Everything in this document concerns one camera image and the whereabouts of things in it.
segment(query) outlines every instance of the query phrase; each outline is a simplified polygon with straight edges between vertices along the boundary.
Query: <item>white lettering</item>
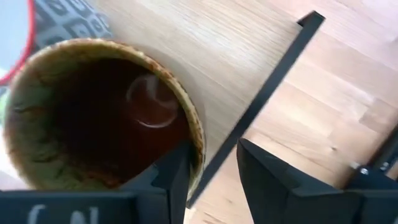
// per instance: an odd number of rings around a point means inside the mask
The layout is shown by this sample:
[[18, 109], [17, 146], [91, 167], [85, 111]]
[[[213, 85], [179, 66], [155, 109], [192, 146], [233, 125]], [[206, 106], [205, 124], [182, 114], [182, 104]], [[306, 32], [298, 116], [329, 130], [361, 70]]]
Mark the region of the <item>white lettering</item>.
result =
[[27, 216], [27, 224], [36, 224], [37, 217], [39, 216], [40, 210], [45, 209], [45, 205], [35, 205], [30, 210]]
[[[70, 224], [87, 224], [82, 212], [74, 211], [70, 216]], [[90, 224], [98, 224], [98, 208], [90, 207]]]

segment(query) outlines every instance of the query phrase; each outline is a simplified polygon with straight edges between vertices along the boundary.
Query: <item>cup rim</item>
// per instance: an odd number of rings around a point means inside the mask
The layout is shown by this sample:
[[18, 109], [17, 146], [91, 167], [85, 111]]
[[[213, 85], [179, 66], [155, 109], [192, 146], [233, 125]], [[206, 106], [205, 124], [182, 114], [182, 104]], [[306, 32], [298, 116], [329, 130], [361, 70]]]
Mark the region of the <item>cup rim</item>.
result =
[[[195, 105], [193, 104], [192, 99], [189, 97], [187, 91], [184, 89], [182, 84], [178, 81], [177, 77], [172, 74], [172, 72], [168, 71], [165, 67], [163, 67], [159, 62], [155, 61], [150, 56], [146, 55], [144, 52], [137, 50], [131, 45], [115, 42], [113, 40], [105, 40], [105, 39], [72, 39], [72, 40], [64, 40], [62, 42], [56, 43], [54, 45], [48, 46], [38, 52], [36, 52], [33, 56], [31, 56], [26, 63], [22, 66], [22, 68], [16, 73], [14, 79], [11, 82], [9, 98], [7, 101], [12, 100], [13, 93], [16, 89], [18, 89], [17, 84], [20, 79], [26, 73], [29, 73], [30, 67], [40, 61], [43, 61], [45, 58], [51, 56], [52, 54], [59, 54], [59, 52], [68, 49], [70, 47], [107, 47], [110, 49], [117, 50], [124, 56], [129, 56], [130, 58], [139, 58], [144, 61], [144, 67], [152, 71], [158, 78], [160, 78], [163, 82], [165, 82], [169, 88], [174, 92], [176, 97], [178, 98], [180, 104], [182, 105], [184, 112], [187, 116], [189, 122], [190, 132], [193, 138], [193, 142], [195, 144], [195, 148], [197, 150], [198, 160], [196, 167], [191, 169], [191, 181], [188, 190], [188, 198], [192, 195], [193, 191], [196, 189], [201, 175], [204, 170], [205, 164], [205, 152], [206, 152], [206, 144], [205, 144], [205, 132], [202, 122], [199, 119], [199, 115]], [[12, 137], [7, 131], [7, 114], [12, 111], [10, 108], [11, 103], [7, 103], [5, 117], [4, 117], [4, 138], [6, 142], [6, 152], [7, 156], [10, 158], [13, 166], [18, 170], [20, 177], [28, 183], [33, 188], [37, 188], [34, 181], [30, 180], [28, 174], [26, 174], [26, 169], [24, 168], [24, 162], [21, 161], [18, 156], [13, 155], [17, 149], [13, 148], [13, 140]]]

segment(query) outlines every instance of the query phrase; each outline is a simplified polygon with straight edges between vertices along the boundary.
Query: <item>patterned fabric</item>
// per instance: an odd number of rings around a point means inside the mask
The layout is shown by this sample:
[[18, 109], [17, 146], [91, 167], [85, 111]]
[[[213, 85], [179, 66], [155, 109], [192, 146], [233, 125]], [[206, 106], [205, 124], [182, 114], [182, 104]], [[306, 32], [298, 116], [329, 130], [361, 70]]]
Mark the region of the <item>patterned fabric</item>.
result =
[[112, 37], [105, 15], [84, 0], [35, 0], [35, 24], [32, 53], [63, 40]]

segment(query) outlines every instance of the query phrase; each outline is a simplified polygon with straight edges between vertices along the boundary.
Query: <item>red object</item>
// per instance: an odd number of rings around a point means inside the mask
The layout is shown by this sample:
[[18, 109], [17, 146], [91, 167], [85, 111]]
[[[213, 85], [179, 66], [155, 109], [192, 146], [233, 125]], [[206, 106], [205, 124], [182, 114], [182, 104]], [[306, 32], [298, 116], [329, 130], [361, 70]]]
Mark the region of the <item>red object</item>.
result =
[[18, 69], [22, 67], [22, 65], [30, 55], [30, 50], [32, 48], [33, 40], [35, 38], [35, 9], [33, 0], [27, 0], [27, 4], [29, 13], [29, 35], [26, 41], [26, 45], [20, 59], [17, 61], [14, 67], [10, 69], [5, 76], [0, 78], [0, 85], [7, 84], [14, 77]]

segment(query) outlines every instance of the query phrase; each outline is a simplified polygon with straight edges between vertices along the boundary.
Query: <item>metal screw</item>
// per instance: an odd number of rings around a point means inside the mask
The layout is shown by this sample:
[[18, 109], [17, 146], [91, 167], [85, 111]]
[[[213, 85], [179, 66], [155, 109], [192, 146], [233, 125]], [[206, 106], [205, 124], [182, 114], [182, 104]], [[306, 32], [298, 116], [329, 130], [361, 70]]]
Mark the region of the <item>metal screw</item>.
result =
[[362, 173], [362, 174], [365, 174], [365, 175], [368, 175], [368, 174], [369, 174], [369, 171], [368, 171], [367, 169], [365, 169], [365, 168], [362, 168], [362, 169], [361, 169], [361, 173]]
[[383, 166], [380, 167], [380, 170], [385, 171], [390, 164], [388, 162], [384, 162]]

